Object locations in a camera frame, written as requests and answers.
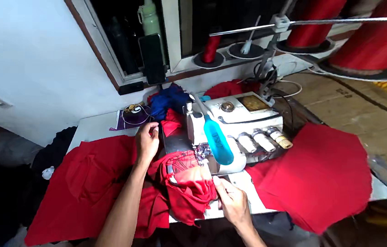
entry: metal plate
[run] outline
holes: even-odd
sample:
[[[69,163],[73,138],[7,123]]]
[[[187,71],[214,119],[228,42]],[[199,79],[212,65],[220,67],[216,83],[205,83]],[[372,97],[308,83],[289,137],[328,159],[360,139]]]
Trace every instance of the metal plate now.
[[[242,54],[241,49],[244,46],[244,44],[245,44],[245,42],[232,44],[229,47],[229,49],[227,50],[227,53],[230,56],[237,58],[237,59],[251,60],[251,59],[261,58],[265,52],[264,48],[252,43],[250,46],[250,51],[248,52],[248,54]]]
[[[287,46],[287,41],[279,41],[276,43],[276,48],[284,53],[289,54],[300,54],[300,55],[311,55],[322,52],[327,52],[333,50],[335,47],[335,42],[331,39],[325,39],[319,46],[312,48],[294,48]]]
[[[216,52],[215,59],[213,60],[213,62],[211,62],[211,63],[204,63],[202,61],[203,54],[204,54],[203,51],[198,53],[198,54],[196,54],[196,56],[193,57],[193,60],[192,60],[193,64],[195,64],[196,66],[198,66],[200,68],[203,68],[203,69],[208,69],[209,70],[209,69],[218,68],[225,61],[224,55],[219,53],[219,52]]]
[[[329,64],[327,59],[318,62],[317,65],[319,66],[320,71],[331,76],[337,76],[341,78],[359,80],[359,81],[387,81],[387,69],[383,70],[383,72],[377,75],[368,76],[368,75],[350,74],[343,70],[336,69]]]

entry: blue plastic handle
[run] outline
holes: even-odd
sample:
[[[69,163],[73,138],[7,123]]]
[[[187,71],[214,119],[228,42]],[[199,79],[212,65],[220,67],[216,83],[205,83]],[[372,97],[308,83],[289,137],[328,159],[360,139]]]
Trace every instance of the blue plastic handle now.
[[[209,115],[204,116],[206,123],[204,124],[204,133],[209,142],[210,150],[213,157],[221,165],[229,165],[233,162],[233,153],[230,150],[227,138],[221,131],[219,124],[213,121]]]

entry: human arm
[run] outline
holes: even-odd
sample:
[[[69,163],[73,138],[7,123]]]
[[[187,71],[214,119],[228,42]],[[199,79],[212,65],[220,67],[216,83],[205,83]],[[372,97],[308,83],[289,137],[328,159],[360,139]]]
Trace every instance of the human arm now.
[[[147,123],[136,136],[137,160],[123,186],[119,197],[106,218],[96,247],[129,247],[137,226],[138,206],[141,190],[149,164],[158,149],[158,123]]]
[[[223,178],[213,177],[216,191],[221,198],[224,216],[232,223],[246,247],[266,247],[251,221],[247,195]]]

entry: purple package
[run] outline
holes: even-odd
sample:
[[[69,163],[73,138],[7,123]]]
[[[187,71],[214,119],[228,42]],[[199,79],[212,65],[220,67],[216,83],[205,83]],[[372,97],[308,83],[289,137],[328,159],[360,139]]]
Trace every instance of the purple package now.
[[[128,112],[123,115],[123,110],[117,111],[117,126],[116,128],[109,128],[110,131],[121,131],[130,128],[140,127],[146,123],[151,122],[151,117],[149,114],[151,113],[151,109],[145,105],[145,107],[141,108],[141,111],[138,113]]]

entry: window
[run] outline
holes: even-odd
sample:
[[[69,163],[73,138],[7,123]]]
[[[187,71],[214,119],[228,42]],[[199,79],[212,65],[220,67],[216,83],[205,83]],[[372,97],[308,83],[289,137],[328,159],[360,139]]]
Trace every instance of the window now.
[[[143,26],[138,17],[139,6],[145,0],[65,0],[75,8],[89,34],[101,63],[106,65],[118,85],[145,81],[143,61],[138,39],[143,37]],[[268,24],[272,15],[279,12],[285,0],[152,0],[155,16],[159,20],[162,51],[168,72],[175,75],[186,70],[195,70],[193,56],[204,50],[208,34],[253,26],[261,15],[259,25]],[[298,14],[300,4],[307,0],[295,1],[287,13],[290,19]],[[334,25],[329,35],[356,29],[359,25]],[[272,30],[258,30],[253,43],[267,47],[272,38]],[[236,42],[248,39],[250,33],[242,32],[222,36],[218,51],[226,56],[222,66],[243,62],[230,57],[226,49]],[[289,31],[280,35],[280,40],[288,37]]]

